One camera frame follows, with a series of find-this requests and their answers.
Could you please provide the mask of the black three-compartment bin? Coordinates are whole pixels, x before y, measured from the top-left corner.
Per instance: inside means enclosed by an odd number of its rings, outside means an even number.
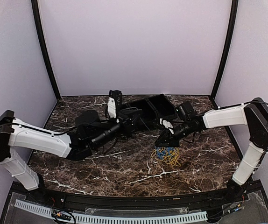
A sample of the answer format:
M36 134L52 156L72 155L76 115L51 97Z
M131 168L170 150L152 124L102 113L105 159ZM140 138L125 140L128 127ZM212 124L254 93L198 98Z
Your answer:
M174 105L164 94L155 95L129 103L124 103L121 109L141 109L142 114L137 121L136 131L155 130L160 118L173 120L177 118Z

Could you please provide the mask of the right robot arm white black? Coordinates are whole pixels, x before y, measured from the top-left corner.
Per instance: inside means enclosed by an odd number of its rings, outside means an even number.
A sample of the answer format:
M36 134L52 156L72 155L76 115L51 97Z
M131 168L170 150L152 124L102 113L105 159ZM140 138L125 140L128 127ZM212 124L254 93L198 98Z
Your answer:
M250 143L238 168L223 191L223 199L232 203L241 195L241 189L262 163L268 153L268 103L262 98L238 105L218 107L199 114L190 102L176 107L181 119L178 126L160 119L163 132L155 142L156 147L178 147L179 141L191 133L221 126L246 125Z

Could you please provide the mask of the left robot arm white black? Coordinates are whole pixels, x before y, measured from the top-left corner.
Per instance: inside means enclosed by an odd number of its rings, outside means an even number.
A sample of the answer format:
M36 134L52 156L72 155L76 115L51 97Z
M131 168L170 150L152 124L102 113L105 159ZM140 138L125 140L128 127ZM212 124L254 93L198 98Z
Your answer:
M0 116L0 165L16 178L40 203L50 200L44 181L14 150L24 147L71 161L80 161L117 138L130 137L141 117L141 110L121 110L115 118L101 120L95 110L83 112L75 126L59 133L32 126L14 117L11 110Z

